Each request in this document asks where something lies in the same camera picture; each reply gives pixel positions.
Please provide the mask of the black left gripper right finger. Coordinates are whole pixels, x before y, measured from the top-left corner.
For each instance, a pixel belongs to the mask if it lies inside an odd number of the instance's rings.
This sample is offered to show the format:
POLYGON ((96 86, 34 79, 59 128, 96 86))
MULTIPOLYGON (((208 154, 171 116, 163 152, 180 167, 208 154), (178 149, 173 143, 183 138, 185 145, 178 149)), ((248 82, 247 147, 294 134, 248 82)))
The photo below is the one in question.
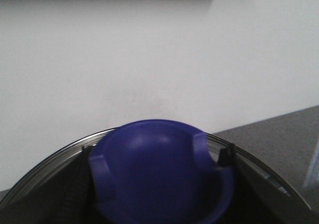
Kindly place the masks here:
POLYGON ((219 224, 281 223, 281 220, 260 200, 239 170, 235 146, 233 144, 220 150, 218 164, 222 167, 230 165, 234 175, 233 198, 223 217, 218 220, 219 224))

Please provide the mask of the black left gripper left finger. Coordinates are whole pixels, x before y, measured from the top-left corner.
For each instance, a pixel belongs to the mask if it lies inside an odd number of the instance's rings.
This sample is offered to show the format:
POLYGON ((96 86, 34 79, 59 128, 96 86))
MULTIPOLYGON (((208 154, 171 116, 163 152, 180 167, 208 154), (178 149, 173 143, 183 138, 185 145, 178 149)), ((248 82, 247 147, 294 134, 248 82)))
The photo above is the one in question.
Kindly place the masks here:
POLYGON ((7 205, 9 224, 98 224, 88 164, 90 147, 82 149, 61 170, 40 163, 13 187, 23 196, 7 205))

